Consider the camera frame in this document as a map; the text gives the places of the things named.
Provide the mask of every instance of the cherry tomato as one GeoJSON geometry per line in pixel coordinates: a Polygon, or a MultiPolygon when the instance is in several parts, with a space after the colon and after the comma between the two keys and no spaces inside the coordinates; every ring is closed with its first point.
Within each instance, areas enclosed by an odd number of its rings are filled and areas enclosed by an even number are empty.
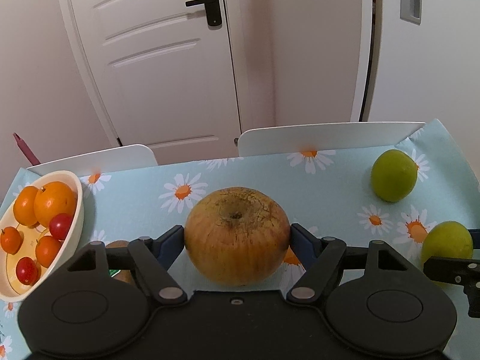
{"type": "Polygon", "coordinates": [[[15,269],[17,279],[26,286],[33,285],[38,279],[37,264],[30,257],[22,257],[15,269]]]}
{"type": "Polygon", "coordinates": [[[22,244],[22,236],[15,227],[8,226],[1,231],[1,248],[9,254],[15,254],[22,244]]]}
{"type": "Polygon", "coordinates": [[[35,257],[37,257],[38,263],[42,267],[48,268],[57,257],[61,247],[61,242],[51,235],[40,238],[35,247],[35,257]]]}
{"type": "Polygon", "coordinates": [[[74,217],[68,214],[54,216],[49,225],[50,234],[59,241],[64,241],[73,221],[74,217]]]}

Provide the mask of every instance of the table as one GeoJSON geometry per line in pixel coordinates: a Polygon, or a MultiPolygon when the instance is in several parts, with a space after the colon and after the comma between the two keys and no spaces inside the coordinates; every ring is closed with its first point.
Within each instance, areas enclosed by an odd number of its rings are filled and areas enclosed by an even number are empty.
{"type": "MultiPolygon", "coordinates": [[[[83,176],[85,222],[80,246],[92,240],[108,244],[142,235],[156,238],[185,223],[191,207],[207,193],[244,186],[276,200],[291,223],[300,223],[317,237],[335,236],[355,246],[382,239],[418,265],[421,244],[414,238],[413,226],[428,232],[436,223],[456,220],[467,228],[480,228],[479,183],[438,121],[395,147],[418,165],[416,187],[396,204],[379,200],[369,185],[372,164],[393,146],[196,161],[83,176]]],[[[21,170],[0,213],[13,201],[14,192],[37,177],[21,170]]],[[[185,251],[169,273],[189,295],[194,290],[239,290],[209,282],[185,251]]],[[[289,259],[270,278],[248,289],[280,289],[285,294],[302,273],[297,261],[289,259]]],[[[343,280],[361,274],[347,271],[343,280]]],[[[480,353],[480,321],[467,316],[462,287],[446,286],[445,291],[458,311],[457,328],[445,352],[453,359],[474,360],[480,353]]],[[[5,304],[0,315],[0,359],[3,353],[8,360],[29,353],[16,324],[18,306],[5,304]]]]}

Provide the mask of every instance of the green citrus fruit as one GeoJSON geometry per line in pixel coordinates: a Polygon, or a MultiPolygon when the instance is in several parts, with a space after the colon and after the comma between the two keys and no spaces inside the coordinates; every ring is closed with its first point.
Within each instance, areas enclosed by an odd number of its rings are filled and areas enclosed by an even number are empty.
{"type": "Polygon", "coordinates": [[[403,151],[388,150],[371,168],[371,187],[380,199],[395,203],[412,192],[417,172],[417,164],[403,151]]]}
{"type": "Polygon", "coordinates": [[[435,226],[425,238],[421,248],[421,263],[431,256],[471,259],[473,241],[461,223],[448,221],[435,226]]]}

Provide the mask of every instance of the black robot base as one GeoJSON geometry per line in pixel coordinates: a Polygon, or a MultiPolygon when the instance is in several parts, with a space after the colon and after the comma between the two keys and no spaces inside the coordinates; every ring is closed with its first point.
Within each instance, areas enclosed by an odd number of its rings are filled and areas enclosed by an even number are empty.
{"type": "Polygon", "coordinates": [[[167,273],[183,227],[127,247],[91,242],[20,306],[29,360],[447,359],[457,311],[429,280],[462,285],[480,317],[480,261],[431,258],[425,276],[383,241],[350,247],[298,224],[290,245],[307,270],[279,291],[201,292],[188,299],[167,273]],[[136,286],[109,269],[130,270],[136,286]],[[339,286],[344,270],[363,277],[339,286]]]}

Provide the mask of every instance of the chair backrest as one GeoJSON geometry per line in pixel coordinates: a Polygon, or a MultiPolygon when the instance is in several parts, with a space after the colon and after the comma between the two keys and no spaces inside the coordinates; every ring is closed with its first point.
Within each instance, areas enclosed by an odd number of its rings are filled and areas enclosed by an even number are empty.
{"type": "Polygon", "coordinates": [[[40,165],[31,166],[28,170],[40,176],[56,170],[69,170],[81,177],[96,173],[156,167],[157,165],[157,160],[148,147],[144,145],[130,145],[41,163],[40,165]]]}
{"type": "Polygon", "coordinates": [[[396,145],[423,122],[348,122],[257,128],[240,135],[241,157],[396,145]]]}

